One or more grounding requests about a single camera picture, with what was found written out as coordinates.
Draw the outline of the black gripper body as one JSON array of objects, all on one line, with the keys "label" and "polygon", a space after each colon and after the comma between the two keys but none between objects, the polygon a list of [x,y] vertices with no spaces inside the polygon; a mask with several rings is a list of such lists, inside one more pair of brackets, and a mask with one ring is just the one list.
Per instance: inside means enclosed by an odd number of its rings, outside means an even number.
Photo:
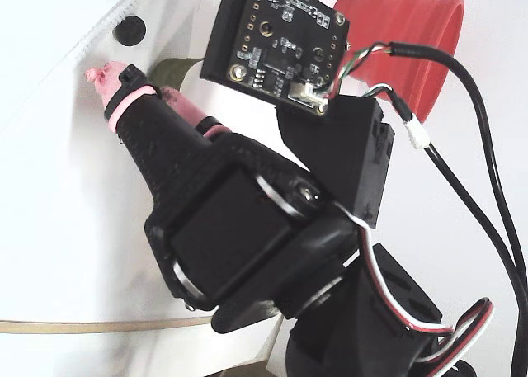
[{"label": "black gripper body", "polygon": [[342,281],[359,231],[307,181],[279,186],[242,169],[176,225],[172,272],[216,332],[297,318]]}]

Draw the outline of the pink-covered gripper finger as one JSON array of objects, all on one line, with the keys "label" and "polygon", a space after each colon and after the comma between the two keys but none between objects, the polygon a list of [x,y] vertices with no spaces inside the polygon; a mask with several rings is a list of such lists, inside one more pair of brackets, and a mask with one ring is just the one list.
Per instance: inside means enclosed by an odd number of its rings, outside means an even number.
[{"label": "pink-covered gripper finger", "polygon": [[86,79],[95,87],[109,129],[129,152],[153,200],[144,232],[161,276],[177,299],[181,287],[173,275],[171,234],[200,201],[228,175],[242,169],[286,186],[300,178],[320,187],[313,176],[267,146],[231,131],[214,143],[179,144],[160,137],[167,108],[161,88],[131,64],[109,62],[90,68]]},{"label": "pink-covered gripper finger", "polygon": [[167,108],[161,116],[160,137],[179,144],[209,144],[231,133],[177,89],[165,86],[161,91]]}]

